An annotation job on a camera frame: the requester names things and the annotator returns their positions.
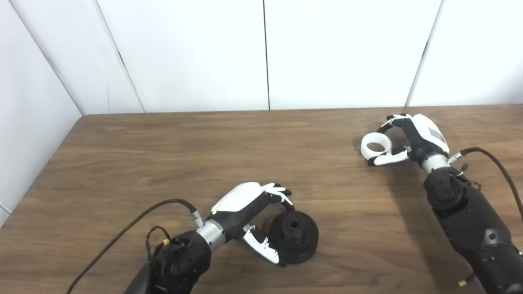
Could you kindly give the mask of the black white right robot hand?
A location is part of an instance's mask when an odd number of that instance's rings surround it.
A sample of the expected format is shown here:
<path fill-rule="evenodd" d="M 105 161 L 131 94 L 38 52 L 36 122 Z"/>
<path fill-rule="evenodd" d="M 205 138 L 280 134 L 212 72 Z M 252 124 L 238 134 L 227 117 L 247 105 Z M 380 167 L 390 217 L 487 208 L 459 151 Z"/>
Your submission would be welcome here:
<path fill-rule="evenodd" d="M 394 147 L 386 131 L 400 128 L 407 138 L 407 145 Z M 387 116 L 376 132 L 366 134 L 361 140 L 361 155 L 369 166 L 381 166 L 405 160 L 416 162 L 426 175 L 437 169 L 449 168 L 449 147 L 437 125 L 428 117 L 417 114 Z"/>

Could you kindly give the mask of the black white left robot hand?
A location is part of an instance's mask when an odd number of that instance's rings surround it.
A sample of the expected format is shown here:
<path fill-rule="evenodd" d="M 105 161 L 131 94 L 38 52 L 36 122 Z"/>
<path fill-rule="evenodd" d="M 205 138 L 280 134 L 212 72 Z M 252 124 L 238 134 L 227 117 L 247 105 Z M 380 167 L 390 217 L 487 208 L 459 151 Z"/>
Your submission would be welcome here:
<path fill-rule="evenodd" d="M 273 264 L 286 267 L 288 263 L 284 257 L 261 229 L 256 225 L 250 225 L 250 221 L 271 203 L 280 203 L 288 212 L 294 211 L 295 207 L 289 200 L 291 194 L 290 190 L 277 183 L 239 184 L 212 207 L 206 221 L 196 233 L 205 240 L 211 253 L 231 240 L 243 239 L 247 245 Z"/>

